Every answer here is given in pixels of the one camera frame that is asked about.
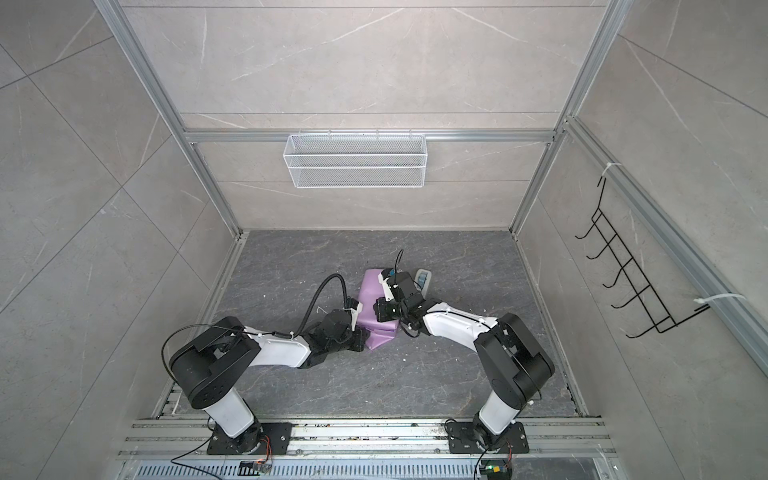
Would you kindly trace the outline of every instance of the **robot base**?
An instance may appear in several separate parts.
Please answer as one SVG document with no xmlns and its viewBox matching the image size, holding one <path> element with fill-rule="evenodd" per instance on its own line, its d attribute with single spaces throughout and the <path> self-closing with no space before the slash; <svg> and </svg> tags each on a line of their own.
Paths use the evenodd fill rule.
<svg viewBox="0 0 768 480">
<path fill-rule="evenodd" d="M 472 422 L 447 422 L 445 432 L 448 434 L 448 446 L 451 453 L 483 453 L 478 445 L 475 435 L 475 427 Z M 489 450 L 500 449 L 501 453 L 511 448 L 512 453 L 529 453 L 528 436 L 525 427 L 520 422 L 512 423 Z"/>
<path fill-rule="evenodd" d="M 216 425 L 214 436 L 208 443 L 208 455 L 266 455 L 266 440 L 270 438 L 271 455 L 288 453 L 288 442 L 293 428 L 291 423 L 257 423 L 231 439 Z"/>
</svg>

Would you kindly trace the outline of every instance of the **gray marble wall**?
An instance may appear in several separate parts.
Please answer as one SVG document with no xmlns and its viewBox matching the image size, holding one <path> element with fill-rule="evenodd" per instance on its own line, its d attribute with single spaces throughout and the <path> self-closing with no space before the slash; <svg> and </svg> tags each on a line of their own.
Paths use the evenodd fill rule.
<svg viewBox="0 0 768 480">
<path fill-rule="evenodd" d="M 123 0 L 190 127 L 554 127 L 601 0 Z"/>
<path fill-rule="evenodd" d="M 768 319 L 768 3 L 638 0 L 581 119 Z"/>
<path fill-rule="evenodd" d="M 284 148 L 200 144 L 241 227 L 506 230 L 544 144 L 431 143 L 423 188 L 297 189 Z"/>
<path fill-rule="evenodd" d="M 601 0 L 124 0 L 190 128 L 552 128 Z M 421 189 L 297 190 L 202 150 L 242 227 L 506 229 L 543 144 L 430 144 Z M 397 203 L 389 201 L 398 198 Z"/>
<path fill-rule="evenodd" d="M 101 478 L 157 401 L 232 244 L 169 137 L 90 0 L 0 2 L 2 478 Z"/>
<path fill-rule="evenodd" d="M 580 112 L 764 317 L 767 19 L 758 1 L 639 0 Z M 762 478 L 768 380 L 717 316 L 626 337 L 650 325 L 641 305 L 610 307 L 629 285 L 606 289 L 618 265 L 586 258 L 602 248 L 594 231 L 574 237 L 590 225 L 599 176 L 567 142 L 521 234 L 589 412 L 606 418 L 632 478 Z M 610 184 L 603 208 L 672 315 L 691 314 L 698 292 Z"/>
</svg>

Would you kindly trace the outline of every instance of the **white zip tie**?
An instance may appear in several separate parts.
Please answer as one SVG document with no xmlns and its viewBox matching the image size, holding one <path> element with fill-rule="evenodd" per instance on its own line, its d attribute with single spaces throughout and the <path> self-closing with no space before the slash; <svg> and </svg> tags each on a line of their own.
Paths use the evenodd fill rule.
<svg viewBox="0 0 768 480">
<path fill-rule="evenodd" d="M 746 300 L 746 297 L 744 295 L 740 295 L 738 293 L 718 293 L 717 295 L 708 296 L 707 298 L 694 298 L 694 302 L 701 303 L 703 305 L 705 303 L 709 303 L 710 300 L 717 300 L 719 298 L 726 298 L 729 296 Z"/>
<path fill-rule="evenodd" d="M 601 177 L 605 177 L 605 172 L 607 172 L 607 171 L 608 171 L 608 169 L 609 169 L 609 168 L 611 168 L 611 167 L 612 167 L 612 166 L 614 166 L 614 165 L 621 165 L 621 164 L 615 164 L 615 163 L 613 163 L 613 162 L 608 162 L 608 163 L 606 163 L 606 164 L 605 164 L 605 169 L 603 169 L 603 173 L 602 173 L 602 174 L 600 174 L 600 176 L 601 176 Z"/>
</svg>

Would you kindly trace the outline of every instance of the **white wire mesh basket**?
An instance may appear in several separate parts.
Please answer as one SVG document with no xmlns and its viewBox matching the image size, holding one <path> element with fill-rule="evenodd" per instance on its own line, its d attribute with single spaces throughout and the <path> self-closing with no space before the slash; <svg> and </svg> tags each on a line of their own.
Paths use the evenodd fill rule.
<svg viewBox="0 0 768 480">
<path fill-rule="evenodd" d="M 423 187 L 422 134 L 294 134 L 283 158 L 296 188 Z"/>
</svg>

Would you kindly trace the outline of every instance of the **black metal rack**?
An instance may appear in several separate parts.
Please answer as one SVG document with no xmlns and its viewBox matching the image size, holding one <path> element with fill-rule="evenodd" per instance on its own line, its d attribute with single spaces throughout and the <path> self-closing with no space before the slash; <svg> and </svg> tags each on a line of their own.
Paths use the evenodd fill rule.
<svg viewBox="0 0 768 480">
<path fill-rule="evenodd" d="M 633 300 L 637 299 L 638 301 L 640 301 L 641 305 L 643 306 L 643 310 L 648 315 L 648 319 L 651 322 L 651 326 L 648 327 L 647 329 L 643 330 L 642 332 L 638 333 L 637 335 L 629 335 L 629 334 L 627 334 L 627 337 L 631 338 L 631 339 L 636 339 L 638 337 L 641 337 L 641 336 L 645 335 L 646 333 L 650 332 L 653 329 L 656 329 L 656 331 L 659 332 L 659 333 L 664 333 L 664 332 L 666 332 L 666 331 L 668 331 L 670 329 L 673 329 L 674 327 L 679 326 L 679 325 L 685 323 L 686 321 L 694 318 L 699 313 L 707 311 L 710 308 L 710 306 L 709 305 L 702 305 L 702 306 L 699 306 L 698 308 L 696 308 L 694 310 L 694 312 L 692 314 L 690 314 L 689 316 L 687 316 L 686 318 L 684 318 L 682 320 L 675 320 L 674 319 L 674 317 L 670 313 L 669 309 L 667 308 L 667 305 L 665 305 L 664 301 L 661 299 L 661 297 L 659 297 L 658 292 L 656 291 L 656 289 L 654 288 L 653 284 L 650 282 L 650 280 L 648 279 L 647 275 L 643 271 L 643 267 L 637 262 L 637 260 L 635 260 L 634 255 L 632 254 L 631 250 L 629 250 L 629 248 L 627 248 L 627 244 L 624 242 L 624 240 L 618 234 L 618 232 L 614 228 L 614 226 L 611 223 L 611 221 L 605 216 L 605 213 L 601 209 L 601 204 L 602 204 L 602 201 L 603 201 L 603 193 L 605 192 L 605 177 L 600 177 L 600 180 L 598 181 L 598 188 L 600 188 L 600 199 L 598 200 L 598 207 L 595 209 L 594 213 L 592 214 L 592 217 L 590 218 L 590 220 L 592 222 L 592 225 L 589 227 L 589 230 L 587 230 L 587 233 L 585 233 L 581 237 L 576 235 L 576 238 L 578 238 L 579 240 L 583 240 L 584 238 L 586 238 L 587 235 L 589 235 L 589 233 L 592 230 L 596 230 L 600 234 L 600 236 L 602 237 L 603 241 L 605 242 L 605 246 L 603 247 L 602 250 L 600 250 L 600 253 L 598 253 L 594 257 L 590 257 L 589 255 L 587 255 L 587 258 L 589 260 L 595 260 L 600 255 L 602 255 L 603 252 L 608 250 L 608 251 L 611 252 L 611 255 L 613 255 L 614 259 L 616 260 L 616 263 L 619 265 L 619 271 L 618 271 L 618 273 L 616 273 L 616 278 L 614 278 L 613 283 L 611 283 L 611 285 L 606 285 L 605 283 L 603 283 L 603 286 L 605 288 L 613 288 L 614 286 L 616 286 L 616 283 L 618 282 L 619 277 L 621 277 L 622 273 L 624 274 L 625 277 L 627 277 L 627 281 L 629 282 L 630 286 L 632 287 L 632 290 L 634 291 L 634 295 L 629 300 L 624 302 L 622 305 L 611 305 L 611 306 L 613 308 L 615 308 L 615 309 L 624 308 L 627 305 L 629 305 Z M 607 223 L 607 225 L 611 228 L 611 232 L 612 233 L 611 232 L 604 232 L 600 228 L 600 226 L 598 225 L 598 221 L 601 218 L 604 219 L 605 222 Z M 613 243 L 615 240 L 618 240 L 619 242 L 621 242 L 621 246 L 624 247 L 624 249 L 627 251 L 627 254 L 629 255 L 629 260 L 627 260 L 626 262 L 622 263 L 621 260 L 619 260 L 619 257 L 616 254 L 616 251 L 611 246 L 611 243 Z M 626 271 L 627 267 L 630 266 L 630 264 L 632 264 L 632 263 L 637 268 L 637 270 L 640 271 L 641 275 L 643 276 L 643 280 L 645 281 L 645 286 L 643 286 L 639 290 L 637 289 L 638 286 L 635 285 L 635 282 L 632 281 L 632 279 L 630 278 L 629 274 Z M 664 309 L 664 318 L 662 318 L 659 321 L 656 321 L 654 319 L 654 316 L 650 313 L 650 310 L 648 309 L 648 305 L 646 304 L 646 300 L 644 300 L 643 297 L 641 296 L 647 290 L 650 290 L 649 293 L 651 293 L 654 296 L 656 296 L 656 299 L 658 300 L 659 304 Z"/>
</svg>

